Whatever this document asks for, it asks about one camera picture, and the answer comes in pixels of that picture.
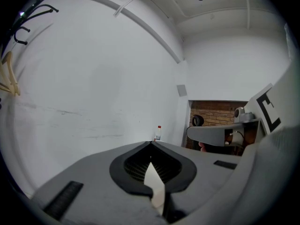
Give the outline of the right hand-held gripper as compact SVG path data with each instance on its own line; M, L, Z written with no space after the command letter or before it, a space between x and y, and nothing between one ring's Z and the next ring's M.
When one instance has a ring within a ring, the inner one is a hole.
M234 123L242 125L240 129L233 130L235 154L241 154L247 146L260 142L282 127L279 115L267 96L272 87L271 83L268 84L250 98L245 106L235 109ZM208 145L225 146L225 126L188 127L187 136Z

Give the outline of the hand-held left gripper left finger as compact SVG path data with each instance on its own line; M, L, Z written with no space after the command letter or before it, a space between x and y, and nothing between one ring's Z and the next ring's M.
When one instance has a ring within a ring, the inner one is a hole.
M164 218L146 196L131 195L111 178L109 167L140 142L86 156L43 184L32 201L41 209L70 182L82 189L61 219L64 225L162 225Z

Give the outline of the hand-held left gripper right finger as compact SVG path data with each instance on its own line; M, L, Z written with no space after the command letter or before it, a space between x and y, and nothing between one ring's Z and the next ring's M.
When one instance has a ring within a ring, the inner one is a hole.
M152 142L151 203L170 224L207 203L228 181L240 159Z

